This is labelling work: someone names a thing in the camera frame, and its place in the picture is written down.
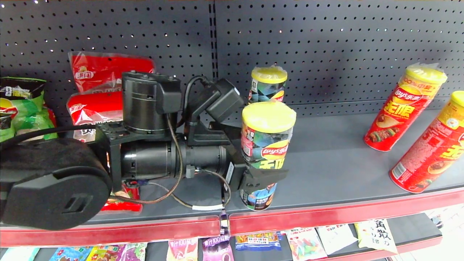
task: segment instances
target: robotic arm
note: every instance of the robotic arm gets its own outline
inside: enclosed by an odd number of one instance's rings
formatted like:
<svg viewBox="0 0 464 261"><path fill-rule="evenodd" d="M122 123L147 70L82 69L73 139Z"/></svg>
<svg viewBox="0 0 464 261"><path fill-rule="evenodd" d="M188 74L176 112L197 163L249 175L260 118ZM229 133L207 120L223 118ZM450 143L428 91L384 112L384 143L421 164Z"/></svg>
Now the robotic arm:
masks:
<svg viewBox="0 0 464 261"><path fill-rule="evenodd" d="M132 71L122 77L123 121L39 130L2 142L1 221L47 230L72 228L95 216L122 182L180 180L198 170L221 175L229 193L252 192L283 179L286 170L248 168L234 146L240 128L221 124L244 104L235 87L225 79L202 84L198 98L184 105L183 134L172 127L182 107L180 80ZM200 121L204 111L215 120L209 127ZM18 144L44 132L91 127L96 128L91 143L58 138Z"/></svg>

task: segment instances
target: red shelf edge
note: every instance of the red shelf edge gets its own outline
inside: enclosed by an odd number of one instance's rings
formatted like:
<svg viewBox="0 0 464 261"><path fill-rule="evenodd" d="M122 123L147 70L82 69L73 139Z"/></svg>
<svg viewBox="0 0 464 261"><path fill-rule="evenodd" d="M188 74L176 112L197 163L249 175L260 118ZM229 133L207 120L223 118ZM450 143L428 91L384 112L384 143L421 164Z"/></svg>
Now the red shelf edge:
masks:
<svg viewBox="0 0 464 261"><path fill-rule="evenodd" d="M411 252L414 250L439 245L442 239L443 237L439 236L439 237L435 237L435 238L431 238L431 239L427 239L427 240L423 240L419 242L397 246L396 248L398 249L398 253L400 254L407 253L407 252ZM326 261L326 260L328 261L371 261L371 260L376 260L380 258L386 258L392 255L395 255L395 253L388 252L385 250L373 250L373 251L367 251L367 252L362 252L362 253L357 253L357 254L330 257L330 258L325 258L325 259L320 259L320 260L321 261Z"/></svg>
<svg viewBox="0 0 464 261"><path fill-rule="evenodd" d="M405 216L462 202L464 202L464 188L458 188L359 204L344 203L330 207L237 213L231 214L229 219L231 235L246 235L262 231L311 228Z"/></svg>
<svg viewBox="0 0 464 261"><path fill-rule="evenodd" d="M60 231L0 228L0 247L74 247L154 242L220 234L218 216L163 221L83 225Z"/></svg>

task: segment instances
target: candy bag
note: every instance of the candy bag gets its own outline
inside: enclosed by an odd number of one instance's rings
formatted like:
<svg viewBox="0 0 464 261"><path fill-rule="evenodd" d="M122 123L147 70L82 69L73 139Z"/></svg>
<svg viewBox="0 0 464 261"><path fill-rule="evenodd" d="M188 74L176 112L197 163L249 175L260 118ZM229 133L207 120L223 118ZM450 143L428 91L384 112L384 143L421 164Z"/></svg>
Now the candy bag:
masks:
<svg viewBox="0 0 464 261"><path fill-rule="evenodd" d="M281 250L279 237L276 232L265 232L252 235L235 236L235 250Z"/></svg>
<svg viewBox="0 0 464 261"><path fill-rule="evenodd" d="M53 120L55 119L55 115L53 114L53 111L50 110L47 107L42 107L42 110L33 113L29 116L25 117L20 117L16 116L13 120L13 126L14 129L16 130L16 135L21 135L24 133L28 133L31 131L37 131L37 130L43 130L43 129L49 129L56 127L56 121L55 123ZM31 138L29 140L36 140L36 139L55 139L57 138L58 135L56 133L51 133L51 134L45 134L43 136L38 136Z"/></svg>
<svg viewBox="0 0 464 261"><path fill-rule="evenodd" d="M33 78L0 78L0 112L11 114L12 119L40 112L45 82Z"/></svg>
<svg viewBox="0 0 464 261"><path fill-rule="evenodd" d="M1 258L1 261L34 261L40 248L8 248Z"/></svg>
<svg viewBox="0 0 464 261"><path fill-rule="evenodd" d="M286 230L293 261L305 261L327 257L314 228Z"/></svg>
<svg viewBox="0 0 464 261"><path fill-rule="evenodd" d="M145 261L148 243L127 244L122 252L121 261Z"/></svg>
<svg viewBox="0 0 464 261"><path fill-rule="evenodd" d="M198 239L169 240L166 261L198 261Z"/></svg>
<svg viewBox="0 0 464 261"><path fill-rule="evenodd" d="M392 232L386 219L355 223L359 248L386 250L398 254Z"/></svg>
<svg viewBox="0 0 464 261"><path fill-rule="evenodd" d="M58 248L50 261L84 261L91 247Z"/></svg>
<svg viewBox="0 0 464 261"><path fill-rule="evenodd" d="M86 261L120 261L124 245L95 246Z"/></svg>
<svg viewBox="0 0 464 261"><path fill-rule="evenodd" d="M80 93L120 91L123 72L155 72L154 62L146 57L101 52L69 52L68 56Z"/></svg>
<svg viewBox="0 0 464 261"><path fill-rule="evenodd" d="M73 125L97 124L122 120L122 92L72 95L67 103ZM95 140L95 129L76 130L74 138L82 142Z"/></svg>
<svg viewBox="0 0 464 261"><path fill-rule="evenodd" d="M358 240L347 224L317 227L316 230L327 254L332 254Z"/></svg>
<svg viewBox="0 0 464 261"><path fill-rule="evenodd" d="M126 185L122 185L122 190L118 192L111 192L111 195L123 196L126 198L140 199L139 188L128 188ZM109 199L102 210L98 214L140 214L142 212L143 205L132 202L124 202L116 199Z"/></svg>
<svg viewBox="0 0 464 261"><path fill-rule="evenodd" d="M229 235L203 239L202 245L203 261L234 261Z"/></svg>

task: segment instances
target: yellow lid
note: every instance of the yellow lid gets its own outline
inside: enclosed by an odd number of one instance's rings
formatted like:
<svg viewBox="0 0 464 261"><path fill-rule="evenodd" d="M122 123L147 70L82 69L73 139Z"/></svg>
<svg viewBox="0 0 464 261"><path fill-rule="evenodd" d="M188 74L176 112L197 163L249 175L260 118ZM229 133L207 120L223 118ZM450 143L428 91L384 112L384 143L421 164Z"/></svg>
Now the yellow lid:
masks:
<svg viewBox="0 0 464 261"><path fill-rule="evenodd" d="M451 94L451 101L461 107L464 107L464 91L454 91Z"/></svg>
<svg viewBox="0 0 464 261"><path fill-rule="evenodd" d="M441 72L433 65L413 64L406 68L406 74L418 80L431 84L442 84L448 77L446 73Z"/></svg>
<svg viewBox="0 0 464 261"><path fill-rule="evenodd" d="M276 100L257 102L243 108L242 120L255 131L279 133L295 125L296 112L285 103Z"/></svg>
<svg viewBox="0 0 464 261"><path fill-rule="evenodd" d="M287 80L288 74L279 66L255 67L251 77L265 84L279 84Z"/></svg>

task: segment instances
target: red chip can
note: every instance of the red chip can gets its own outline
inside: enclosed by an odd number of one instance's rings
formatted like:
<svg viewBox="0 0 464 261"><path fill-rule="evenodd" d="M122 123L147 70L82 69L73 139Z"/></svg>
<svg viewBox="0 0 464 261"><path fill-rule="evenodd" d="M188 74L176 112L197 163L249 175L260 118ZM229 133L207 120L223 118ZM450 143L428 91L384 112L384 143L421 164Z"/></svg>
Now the red chip can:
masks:
<svg viewBox="0 0 464 261"><path fill-rule="evenodd" d="M414 64L406 68L364 136L364 142L369 147L380 151L391 150L426 109L447 79L445 73L437 70L437 65Z"/></svg>
<svg viewBox="0 0 464 261"><path fill-rule="evenodd" d="M390 171L395 184L412 193L424 191L464 154L464 91L448 104Z"/></svg>

